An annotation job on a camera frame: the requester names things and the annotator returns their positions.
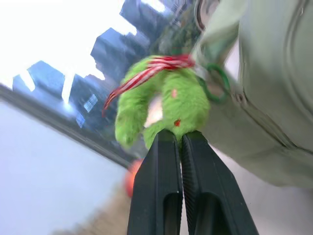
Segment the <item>red and white striped ribbon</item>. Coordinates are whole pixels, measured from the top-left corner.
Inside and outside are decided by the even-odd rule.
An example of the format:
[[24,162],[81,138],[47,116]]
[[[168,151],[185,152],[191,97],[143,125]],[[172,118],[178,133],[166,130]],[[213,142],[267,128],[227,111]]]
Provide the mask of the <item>red and white striped ribbon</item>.
[[140,86],[141,84],[148,81],[151,77],[156,75],[162,70],[176,70],[182,68],[193,67],[195,63],[190,59],[189,55],[180,56],[157,56],[154,57],[148,64],[147,69],[138,73],[133,78],[128,80],[122,86],[116,88],[109,95],[108,99],[104,103],[102,116],[104,116],[104,111],[109,107],[110,102],[116,98],[118,95],[129,91],[133,88]]

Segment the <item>green keyring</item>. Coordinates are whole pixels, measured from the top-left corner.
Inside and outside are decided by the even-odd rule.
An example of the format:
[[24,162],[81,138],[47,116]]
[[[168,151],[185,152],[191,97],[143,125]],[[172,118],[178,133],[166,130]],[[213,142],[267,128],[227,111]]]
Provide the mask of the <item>green keyring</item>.
[[222,79],[222,82],[223,82],[223,86],[224,86],[224,93],[221,95],[221,96],[216,96],[216,95],[213,95],[207,88],[207,84],[206,82],[201,79],[201,78],[198,78],[199,80],[199,84],[202,86],[205,94],[206,94],[206,97],[213,101],[213,102],[216,102],[216,103],[222,103],[226,100],[227,98],[227,92],[230,91],[230,84],[229,84],[229,81],[228,81],[228,78],[227,78],[227,75],[226,73],[216,64],[208,64],[208,66],[206,67],[206,69],[210,72],[210,71],[216,71],[219,76],[221,76],[221,79]]

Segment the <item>green plush toy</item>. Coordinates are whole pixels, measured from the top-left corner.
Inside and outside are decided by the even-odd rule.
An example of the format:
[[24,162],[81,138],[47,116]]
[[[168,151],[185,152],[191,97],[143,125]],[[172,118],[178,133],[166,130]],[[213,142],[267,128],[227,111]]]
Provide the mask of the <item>green plush toy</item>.
[[[160,57],[150,56],[136,63],[122,82],[131,86],[134,79],[141,76],[140,86],[127,91],[115,91],[115,96],[121,94],[115,121],[115,137],[122,146],[131,146],[138,134],[143,133],[146,147],[149,149],[156,134],[162,129],[174,133],[180,142],[184,134],[197,130],[208,117],[209,101],[192,70],[194,64],[184,64],[186,57],[182,60],[181,57],[178,60],[165,57],[168,60],[162,60],[160,68],[157,68],[158,58]],[[173,67],[168,64],[175,63],[173,61],[178,61],[178,65]],[[142,81],[142,77],[148,73],[153,75]],[[163,118],[144,129],[149,104],[157,94],[162,98]]]

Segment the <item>black clamp jaw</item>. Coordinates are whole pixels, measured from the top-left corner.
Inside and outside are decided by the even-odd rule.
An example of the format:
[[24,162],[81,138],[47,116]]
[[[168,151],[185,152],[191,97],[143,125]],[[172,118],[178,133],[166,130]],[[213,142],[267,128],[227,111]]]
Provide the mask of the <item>black clamp jaw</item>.
[[190,235],[258,235],[233,174],[203,135],[184,135],[179,149],[166,130],[136,174],[127,235],[179,235],[183,192]]

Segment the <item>green fuzzy toy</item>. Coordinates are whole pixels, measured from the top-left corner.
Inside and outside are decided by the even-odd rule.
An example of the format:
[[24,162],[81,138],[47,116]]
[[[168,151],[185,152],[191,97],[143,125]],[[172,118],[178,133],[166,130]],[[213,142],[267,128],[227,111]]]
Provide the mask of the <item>green fuzzy toy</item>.
[[[153,56],[133,65],[122,83],[147,69]],[[163,118],[144,129],[151,100],[161,94]],[[119,99],[115,121],[116,140],[131,146],[143,133],[147,149],[158,132],[167,129],[180,143],[184,134],[201,127],[210,109],[209,101],[191,68],[162,70],[142,85],[124,92]]]

